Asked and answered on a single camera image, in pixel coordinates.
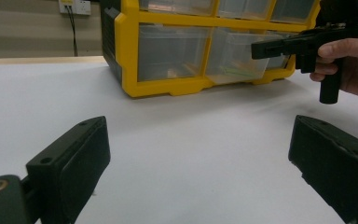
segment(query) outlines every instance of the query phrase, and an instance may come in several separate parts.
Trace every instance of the black cylindrical handle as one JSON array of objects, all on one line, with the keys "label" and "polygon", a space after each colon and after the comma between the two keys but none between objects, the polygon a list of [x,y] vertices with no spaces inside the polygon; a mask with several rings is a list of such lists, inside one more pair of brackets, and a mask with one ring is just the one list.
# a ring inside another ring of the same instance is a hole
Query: black cylindrical handle
[{"label": "black cylindrical handle", "polygon": [[343,59],[337,59],[335,64],[338,66],[338,71],[334,75],[325,76],[324,80],[321,82],[319,102],[322,104],[332,105],[338,102]]}]

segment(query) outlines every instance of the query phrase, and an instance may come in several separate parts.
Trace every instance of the white table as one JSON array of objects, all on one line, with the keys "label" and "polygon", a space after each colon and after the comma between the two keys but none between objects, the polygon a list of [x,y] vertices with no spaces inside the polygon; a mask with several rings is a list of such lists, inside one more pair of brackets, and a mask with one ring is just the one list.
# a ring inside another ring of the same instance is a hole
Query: white table
[{"label": "white table", "polygon": [[106,63],[0,65],[0,175],[104,115],[112,161],[77,223],[342,224],[287,160],[297,114],[358,137],[358,97],[318,97],[301,74],[131,99]]}]

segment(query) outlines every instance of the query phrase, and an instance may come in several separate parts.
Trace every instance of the power cord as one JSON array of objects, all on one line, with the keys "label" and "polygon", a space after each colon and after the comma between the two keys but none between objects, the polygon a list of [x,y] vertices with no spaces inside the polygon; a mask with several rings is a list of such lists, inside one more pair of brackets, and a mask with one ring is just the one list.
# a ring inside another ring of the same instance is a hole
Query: power cord
[{"label": "power cord", "polygon": [[76,43],[76,29],[75,29],[74,12],[72,11],[71,6],[65,6],[65,9],[68,12],[69,20],[71,21],[72,30],[74,32],[74,52],[75,52],[75,57],[77,57],[77,43]]}]

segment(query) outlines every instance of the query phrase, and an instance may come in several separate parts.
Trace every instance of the storage bin organizer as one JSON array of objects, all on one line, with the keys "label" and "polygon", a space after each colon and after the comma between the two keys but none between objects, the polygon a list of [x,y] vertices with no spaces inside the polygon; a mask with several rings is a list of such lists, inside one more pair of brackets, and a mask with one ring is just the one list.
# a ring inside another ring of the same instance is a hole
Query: storage bin organizer
[{"label": "storage bin organizer", "polygon": [[319,12],[319,0],[100,3],[103,56],[132,97],[290,77],[294,57],[252,60],[251,44],[311,29]]}]

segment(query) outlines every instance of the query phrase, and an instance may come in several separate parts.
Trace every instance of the beige wall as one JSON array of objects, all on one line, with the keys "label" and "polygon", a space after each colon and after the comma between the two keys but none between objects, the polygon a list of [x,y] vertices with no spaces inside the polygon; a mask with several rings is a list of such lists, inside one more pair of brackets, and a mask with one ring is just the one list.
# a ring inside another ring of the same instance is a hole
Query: beige wall
[{"label": "beige wall", "polygon": [[[102,55],[100,9],[75,15],[78,56]],[[74,56],[73,32],[58,0],[0,0],[0,58]]]}]

